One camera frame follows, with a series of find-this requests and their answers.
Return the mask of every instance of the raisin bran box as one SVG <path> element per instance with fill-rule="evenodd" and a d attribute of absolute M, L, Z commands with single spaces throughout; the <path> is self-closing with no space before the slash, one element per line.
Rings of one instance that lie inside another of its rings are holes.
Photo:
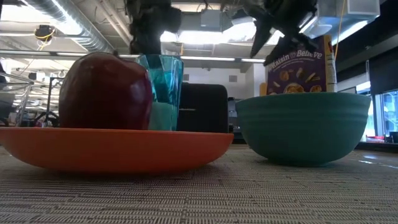
<path fill-rule="evenodd" d="M 313 41 L 318 44 L 314 53 L 301 45 L 267 66 L 267 95 L 337 91 L 331 36 L 323 35 Z"/>

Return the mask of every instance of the placemat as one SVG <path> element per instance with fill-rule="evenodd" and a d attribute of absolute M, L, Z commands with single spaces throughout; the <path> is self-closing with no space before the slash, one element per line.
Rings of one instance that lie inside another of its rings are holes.
<path fill-rule="evenodd" d="M 182 174 L 93 177 L 0 149 L 0 223 L 396 224 L 398 158 L 355 151 L 325 167 L 285 167 L 234 146 Z"/>

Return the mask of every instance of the orange plate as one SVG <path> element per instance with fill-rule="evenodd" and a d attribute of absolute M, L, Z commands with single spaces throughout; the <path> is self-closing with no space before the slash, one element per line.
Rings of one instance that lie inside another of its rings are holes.
<path fill-rule="evenodd" d="M 19 160 L 72 172 L 162 173 L 221 157 L 233 134 L 69 128 L 0 128 L 0 144 Z"/>

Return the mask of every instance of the teal cup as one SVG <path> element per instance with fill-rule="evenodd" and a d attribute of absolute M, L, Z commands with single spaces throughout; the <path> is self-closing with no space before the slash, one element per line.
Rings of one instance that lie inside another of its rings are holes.
<path fill-rule="evenodd" d="M 142 55 L 136 62 L 148 70 L 152 83 L 153 103 L 149 130 L 176 131 L 183 62 L 167 55 Z"/>

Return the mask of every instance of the green bowl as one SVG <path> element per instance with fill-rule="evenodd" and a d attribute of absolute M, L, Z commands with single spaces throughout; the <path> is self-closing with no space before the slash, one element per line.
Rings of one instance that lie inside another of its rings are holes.
<path fill-rule="evenodd" d="M 295 93 L 242 100 L 236 110 L 256 153 L 278 164 L 320 166 L 356 147 L 370 103 L 370 97 L 350 93 Z"/>

